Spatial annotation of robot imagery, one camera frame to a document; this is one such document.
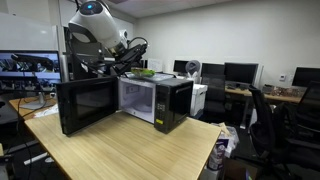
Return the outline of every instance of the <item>monitor screen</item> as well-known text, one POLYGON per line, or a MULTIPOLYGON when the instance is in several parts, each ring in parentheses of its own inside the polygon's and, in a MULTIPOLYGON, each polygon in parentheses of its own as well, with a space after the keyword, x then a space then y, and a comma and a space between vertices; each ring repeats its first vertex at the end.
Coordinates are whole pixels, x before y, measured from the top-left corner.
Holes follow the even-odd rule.
POLYGON ((224 75, 224 65, 202 63, 201 76, 203 74, 224 75))
POLYGON ((258 64, 225 63, 226 81, 239 84, 253 84, 258 64))
POLYGON ((34 77, 42 87, 53 86, 61 81, 58 51, 1 50, 0 77, 3 89, 28 86, 25 80, 34 77))
POLYGON ((175 60, 174 66, 173 66, 173 71, 179 72, 179 73, 187 73, 187 71, 186 71, 187 63, 188 63, 188 61, 175 60))
POLYGON ((320 82, 320 68, 297 67, 292 86, 308 87, 311 81, 320 82))

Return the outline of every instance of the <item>white wall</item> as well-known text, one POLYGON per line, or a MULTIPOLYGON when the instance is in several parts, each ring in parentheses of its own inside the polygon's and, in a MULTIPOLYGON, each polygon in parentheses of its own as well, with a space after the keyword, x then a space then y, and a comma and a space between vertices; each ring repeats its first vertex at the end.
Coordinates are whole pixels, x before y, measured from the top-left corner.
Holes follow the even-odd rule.
POLYGON ((139 19, 136 36, 149 41, 144 58, 201 62, 257 62, 261 84, 288 87, 281 73, 295 67, 320 67, 320 1, 234 1, 139 19))
POLYGON ((59 0, 61 26, 68 27, 70 19, 76 13, 76 4, 68 0, 59 0))
POLYGON ((48 5, 51 24, 61 26, 59 0, 48 0, 48 5))
POLYGON ((8 13, 7 0, 0 0, 0 12, 8 13))
POLYGON ((7 0, 7 6, 9 14, 50 23, 48 0, 7 0))
POLYGON ((50 23, 0 13, 1 50, 57 50, 50 23))

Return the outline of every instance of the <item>black office chair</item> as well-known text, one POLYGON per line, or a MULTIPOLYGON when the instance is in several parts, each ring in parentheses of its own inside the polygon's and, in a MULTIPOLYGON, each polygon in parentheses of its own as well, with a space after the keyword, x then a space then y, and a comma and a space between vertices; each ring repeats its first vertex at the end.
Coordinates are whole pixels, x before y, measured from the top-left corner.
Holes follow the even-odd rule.
POLYGON ((299 136, 300 131, 308 132, 303 140, 313 140, 320 143, 320 82, 311 82, 301 98, 296 113, 295 127, 296 138, 303 138, 299 136))
POLYGON ((211 114, 210 118, 216 118, 225 113, 225 76, 203 74, 201 84, 207 85, 204 114, 211 114))
POLYGON ((6 103, 0 101, 0 108, 2 108, 2 106, 6 105, 6 103))
POLYGON ((279 133, 281 130, 276 129, 274 125, 275 114, 272 113, 269 104, 266 103, 264 95, 253 86, 249 87, 249 91, 252 93, 253 102, 257 110, 257 122, 250 126, 250 136, 258 158, 263 163, 242 157, 237 158, 263 165, 264 170, 269 170, 278 179, 282 179, 282 177, 273 168, 277 164, 284 166, 288 176, 292 174, 287 164, 297 164, 304 168, 319 171, 320 146, 283 137, 283 133, 279 133))

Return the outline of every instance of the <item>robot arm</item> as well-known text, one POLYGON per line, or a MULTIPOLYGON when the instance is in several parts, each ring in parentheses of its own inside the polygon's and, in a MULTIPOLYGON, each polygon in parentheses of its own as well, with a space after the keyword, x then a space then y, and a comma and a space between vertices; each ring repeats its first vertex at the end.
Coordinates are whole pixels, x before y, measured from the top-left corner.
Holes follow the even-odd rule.
POLYGON ((83 3, 70 20, 69 29, 81 42, 100 42, 113 57, 123 55, 128 48, 125 35, 120 34, 103 1, 83 3))
POLYGON ((116 59, 116 63, 124 64, 121 69, 113 66, 118 75, 123 74, 132 62, 141 60, 147 49, 147 43, 129 48, 134 39, 128 41, 126 31, 118 30, 108 6, 102 0, 85 1, 70 20, 69 29, 81 42, 100 42, 116 59))

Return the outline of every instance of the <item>wooden table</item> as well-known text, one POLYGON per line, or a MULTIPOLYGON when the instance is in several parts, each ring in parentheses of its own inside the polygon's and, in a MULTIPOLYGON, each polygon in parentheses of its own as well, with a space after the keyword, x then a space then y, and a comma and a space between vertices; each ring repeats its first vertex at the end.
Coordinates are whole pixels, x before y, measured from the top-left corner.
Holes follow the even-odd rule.
MULTIPOLYGON (((9 103, 11 104, 11 106, 16 110, 18 111, 18 104, 19 104, 19 101, 20 99, 13 99, 13 100, 10 100, 9 103)), ((23 105, 23 104, 26 104, 28 102, 32 102, 32 101, 38 101, 38 97, 28 97, 28 98, 21 98, 21 101, 20 101, 20 105, 23 105)), ((56 103, 56 100, 53 99, 53 98, 48 98, 47 101, 49 102, 52 102, 52 103, 56 103)), ((36 111, 34 110, 30 110, 30 109, 23 109, 23 108, 19 108, 19 115, 21 117, 23 117, 24 120, 28 120, 28 119, 32 119, 34 114, 37 113, 37 112, 40 112, 40 111, 44 111, 50 107, 45 107, 45 108, 41 108, 41 109, 38 109, 36 111)))
POLYGON ((197 179, 220 128, 187 118, 163 134, 117 112, 67 137, 57 114, 25 121, 71 179, 197 179))
MULTIPOLYGON (((251 92, 248 89, 241 90, 241 89, 225 89, 227 93, 232 93, 232 94, 240 94, 244 96, 251 96, 251 92)), ((301 97, 289 97, 289 96, 273 96, 273 95, 268 95, 264 94, 264 97, 269 100, 277 100, 277 101, 282 101, 282 102, 292 102, 292 103, 299 103, 301 100, 301 97)))
MULTIPOLYGON (((242 116, 242 121, 240 124, 240 128, 241 129, 246 129, 246 115, 247 115, 247 111, 248 111, 248 107, 251 101, 251 92, 248 89, 245 90, 241 90, 239 88, 236 89, 228 89, 225 88, 225 92, 226 93, 231 93, 231 94, 239 94, 239 95, 243 95, 246 97, 246 102, 245 102, 245 107, 244 107, 244 111, 243 111, 243 116, 242 116)), ((291 103, 299 103, 301 100, 301 97, 286 97, 286 96, 273 96, 273 95, 268 95, 268 94, 264 94, 264 97, 267 100, 275 100, 275 101, 282 101, 282 102, 291 102, 291 103)))

